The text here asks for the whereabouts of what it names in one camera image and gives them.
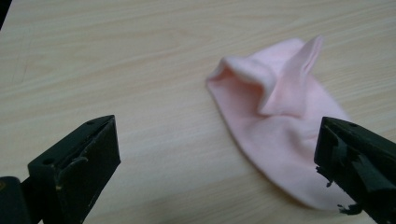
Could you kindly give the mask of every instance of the black plastic part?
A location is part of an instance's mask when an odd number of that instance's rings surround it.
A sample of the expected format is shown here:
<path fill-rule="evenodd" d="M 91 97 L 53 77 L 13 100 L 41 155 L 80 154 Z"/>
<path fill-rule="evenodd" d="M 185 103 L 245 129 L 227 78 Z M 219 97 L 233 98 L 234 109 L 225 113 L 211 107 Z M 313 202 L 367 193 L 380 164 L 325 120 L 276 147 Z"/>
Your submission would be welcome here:
<path fill-rule="evenodd" d="M 361 126 L 323 118 L 315 152 L 318 173 L 334 181 L 377 223 L 396 223 L 396 144 Z"/>
<path fill-rule="evenodd" d="M 0 177 L 0 223 L 31 224 L 21 182 L 13 176 Z"/>
<path fill-rule="evenodd" d="M 3 27 L 11 2 L 12 0 L 2 0 L 0 2 L 0 30 Z"/>
<path fill-rule="evenodd" d="M 90 120 L 28 164 L 30 176 L 0 178 L 0 224 L 80 224 L 120 164 L 114 116 Z"/>
<path fill-rule="evenodd" d="M 29 163 L 43 221 L 82 223 L 120 164 L 114 116 L 90 120 Z"/>

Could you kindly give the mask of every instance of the sock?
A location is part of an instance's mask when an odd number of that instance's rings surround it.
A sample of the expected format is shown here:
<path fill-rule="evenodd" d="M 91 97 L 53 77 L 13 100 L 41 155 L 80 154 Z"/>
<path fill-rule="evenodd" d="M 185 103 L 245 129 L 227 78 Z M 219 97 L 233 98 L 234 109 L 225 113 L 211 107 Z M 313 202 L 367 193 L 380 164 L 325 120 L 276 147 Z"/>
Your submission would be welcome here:
<path fill-rule="evenodd" d="M 311 76 L 322 37 L 290 39 L 248 57 L 225 57 L 206 80 L 241 150 L 281 189 L 310 207 L 353 201 L 326 187 L 314 163 L 322 117 L 347 114 Z"/>

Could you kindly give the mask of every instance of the wood grain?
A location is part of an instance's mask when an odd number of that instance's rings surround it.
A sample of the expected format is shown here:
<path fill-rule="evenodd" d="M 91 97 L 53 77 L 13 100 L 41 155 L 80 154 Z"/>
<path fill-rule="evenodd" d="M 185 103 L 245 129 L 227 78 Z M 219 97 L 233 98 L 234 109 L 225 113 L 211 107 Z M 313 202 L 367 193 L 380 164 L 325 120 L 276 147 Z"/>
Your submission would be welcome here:
<path fill-rule="evenodd" d="M 122 164 L 85 223 L 373 223 L 302 206 L 246 160 L 205 78 L 225 55 L 324 35 L 314 75 L 396 142 L 393 0 L 13 0 L 0 32 L 0 175 L 116 115 Z"/>

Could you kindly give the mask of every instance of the light wood surface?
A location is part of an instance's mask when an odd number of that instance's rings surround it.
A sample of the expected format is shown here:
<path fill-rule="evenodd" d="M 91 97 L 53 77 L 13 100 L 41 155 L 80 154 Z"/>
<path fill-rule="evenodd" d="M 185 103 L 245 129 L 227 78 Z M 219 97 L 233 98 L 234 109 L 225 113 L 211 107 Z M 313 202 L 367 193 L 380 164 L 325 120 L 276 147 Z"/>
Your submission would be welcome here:
<path fill-rule="evenodd" d="M 373 223 L 306 208 L 255 170 L 205 78 L 225 55 L 324 35 L 313 75 L 396 142 L 394 0 L 13 0 L 0 32 L 0 176 L 114 114 L 122 164 L 85 223 Z"/>

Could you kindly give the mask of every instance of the cloth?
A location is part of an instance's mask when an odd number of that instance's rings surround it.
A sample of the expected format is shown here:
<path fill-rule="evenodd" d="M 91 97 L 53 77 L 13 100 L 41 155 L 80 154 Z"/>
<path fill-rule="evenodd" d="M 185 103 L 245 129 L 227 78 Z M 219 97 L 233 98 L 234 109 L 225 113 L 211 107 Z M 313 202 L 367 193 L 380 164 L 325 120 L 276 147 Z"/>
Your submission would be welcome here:
<path fill-rule="evenodd" d="M 314 163 L 322 117 L 347 114 L 311 76 L 322 37 L 290 39 L 248 57 L 225 57 L 206 80 L 237 144 L 285 192 L 310 207 L 353 201 L 326 187 Z"/>

